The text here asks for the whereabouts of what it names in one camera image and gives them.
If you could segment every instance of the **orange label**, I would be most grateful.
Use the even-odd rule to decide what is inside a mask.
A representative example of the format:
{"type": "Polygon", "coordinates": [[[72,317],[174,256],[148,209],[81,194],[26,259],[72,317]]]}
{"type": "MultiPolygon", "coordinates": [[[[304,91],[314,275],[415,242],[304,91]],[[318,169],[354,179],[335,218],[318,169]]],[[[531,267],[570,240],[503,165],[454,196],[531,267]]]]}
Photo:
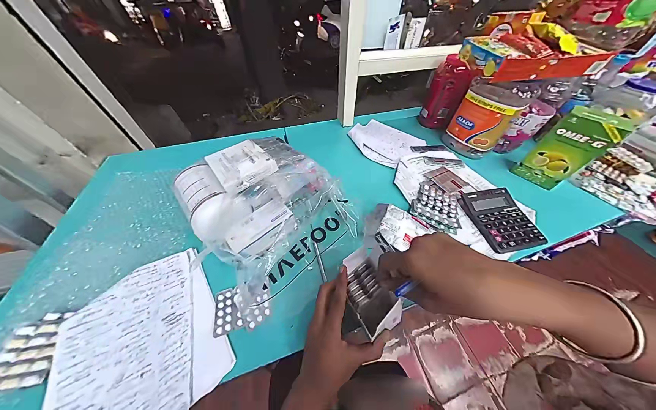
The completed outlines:
{"type": "Polygon", "coordinates": [[[469,91],[462,100],[447,132],[464,145],[489,151],[522,109],[498,104],[469,91]]]}

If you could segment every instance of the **prescription paper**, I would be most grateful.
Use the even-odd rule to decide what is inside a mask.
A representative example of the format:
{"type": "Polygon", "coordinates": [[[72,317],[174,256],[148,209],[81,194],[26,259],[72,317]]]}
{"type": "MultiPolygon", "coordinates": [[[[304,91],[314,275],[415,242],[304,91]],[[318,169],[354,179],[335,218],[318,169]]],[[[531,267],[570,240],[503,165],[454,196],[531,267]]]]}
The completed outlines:
{"type": "Polygon", "coordinates": [[[424,147],[426,141],[396,128],[370,120],[362,126],[356,124],[348,132],[361,153],[371,161],[396,168],[399,159],[412,153],[410,147],[424,147]]]}
{"type": "Polygon", "coordinates": [[[214,299],[201,270],[189,270],[194,257],[142,266],[63,322],[44,410],[185,410],[216,387],[234,354],[211,337],[214,299]],[[210,370],[212,359],[221,363],[210,370]]]}
{"type": "MultiPolygon", "coordinates": [[[[416,198],[419,185],[424,182],[424,173],[433,171],[440,168],[436,165],[430,165],[424,162],[424,157],[438,157],[446,159],[460,159],[450,151],[431,151],[428,153],[411,153],[401,158],[396,165],[396,175],[394,176],[394,184],[402,192],[407,202],[411,202],[416,198]]],[[[497,188],[495,185],[487,181],[482,175],[475,172],[473,169],[465,166],[462,169],[452,169],[452,172],[458,177],[467,181],[470,188],[465,188],[462,192],[484,191],[492,188],[497,188]]],[[[529,208],[522,203],[515,201],[518,208],[520,208],[533,223],[536,221],[536,211],[529,208]]],[[[457,208],[457,218],[460,221],[461,228],[457,233],[451,235],[457,241],[469,245],[474,250],[492,257],[493,259],[508,260],[513,252],[509,253],[496,253],[487,244],[487,241],[480,234],[479,230],[475,228],[475,224],[467,217],[464,211],[457,208]]]]}

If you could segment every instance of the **woman's left hand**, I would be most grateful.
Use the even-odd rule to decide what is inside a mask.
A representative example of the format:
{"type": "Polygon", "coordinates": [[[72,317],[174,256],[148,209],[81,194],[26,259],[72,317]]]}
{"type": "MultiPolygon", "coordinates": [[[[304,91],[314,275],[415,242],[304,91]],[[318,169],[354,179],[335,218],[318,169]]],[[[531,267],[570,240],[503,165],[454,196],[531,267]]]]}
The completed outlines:
{"type": "Polygon", "coordinates": [[[373,343],[350,344],[342,340],[347,275],[345,266],[341,266],[336,279],[321,285],[313,320],[307,330],[300,375],[293,383],[283,410],[329,408],[338,390],[357,368],[381,357],[388,340],[387,332],[373,343]]]}

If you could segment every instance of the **pharmacy counter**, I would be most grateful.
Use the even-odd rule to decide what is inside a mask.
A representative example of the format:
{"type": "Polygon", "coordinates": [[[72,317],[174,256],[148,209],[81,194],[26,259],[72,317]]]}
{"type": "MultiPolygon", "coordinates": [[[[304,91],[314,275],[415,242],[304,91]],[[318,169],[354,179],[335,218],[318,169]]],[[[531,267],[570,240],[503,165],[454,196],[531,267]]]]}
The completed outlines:
{"type": "MultiPolygon", "coordinates": [[[[417,114],[418,109],[405,109],[356,120],[365,125],[374,118],[428,144],[440,144],[440,133],[419,126],[417,114]]],[[[333,120],[110,157],[0,303],[0,347],[19,324],[38,320],[47,312],[78,310],[133,269],[187,247],[198,247],[171,192],[171,182],[179,171],[204,155],[244,139],[287,137],[295,149],[341,179],[360,214],[381,202],[406,209],[407,202],[393,184],[394,170],[365,158],[347,131],[333,120]]],[[[507,187],[516,200],[536,210],[536,224],[550,243],[622,214],[569,183],[546,191],[508,172],[527,149],[490,154],[482,160],[468,160],[467,165],[493,184],[507,187]]],[[[359,240],[343,226],[322,241],[319,247],[329,277],[335,276],[337,266],[355,250],[359,240]]],[[[517,252],[512,260],[534,250],[517,252]]],[[[225,381],[303,348],[321,280],[313,264],[314,252],[297,248],[290,257],[282,274],[276,273],[279,279],[272,288],[272,316],[253,331],[241,329],[228,336],[237,363],[225,381]]],[[[232,266],[213,255],[203,266],[213,293],[235,285],[232,266]]],[[[0,394],[0,408],[39,408],[44,390],[40,385],[0,394]]]]}

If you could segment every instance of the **silver bangle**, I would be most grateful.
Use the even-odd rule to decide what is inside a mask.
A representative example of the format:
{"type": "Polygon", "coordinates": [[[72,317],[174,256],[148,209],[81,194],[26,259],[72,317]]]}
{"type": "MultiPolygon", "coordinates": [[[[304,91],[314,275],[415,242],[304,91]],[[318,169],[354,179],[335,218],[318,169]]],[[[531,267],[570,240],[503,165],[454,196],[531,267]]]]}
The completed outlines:
{"type": "Polygon", "coordinates": [[[626,316],[627,320],[629,321],[630,325],[632,325],[632,329],[634,331],[634,345],[632,347],[632,351],[627,353],[624,356],[620,356],[618,358],[608,358],[604,356],[595,356],[595,355],[590,355],[587,353],[584,349],[581,349],[578,347],[575,343],[572,341],[566,339],[565,337],[551,332],[551,334],[561,343],[565,344],[569,349],[571,349],[574,353],[577,353],[585,358],[589,358],[592,360],[596,360],[600,363],[610,363],[610,364],[627,364],[627,363],[632,363],[635,360],[639,359],[642,356],[642,353],[644,352],[644,348],[646,343],[646,340],[644,338],[644,329],[642,328],[642,323],[637,319],[637,316],[634,315],[634,312],[632,312],[629,307],[624,304],[619,298],[616,298],[614,295],[610,294],[609,292],[606,292],[606,290],[601,289],[600,287],[594,286],[593,284],[588,284],[586,282],[580,282],[577,280],[564,280],[565,283],[569,284],[576,284],[578,286],[586,286],[590,289],[594,289],[596,292],[601,293],[602,295],[606,296],[607,299],[609,299],[612,303],[617,305],[617,307],[624,313],[626,316]]]}

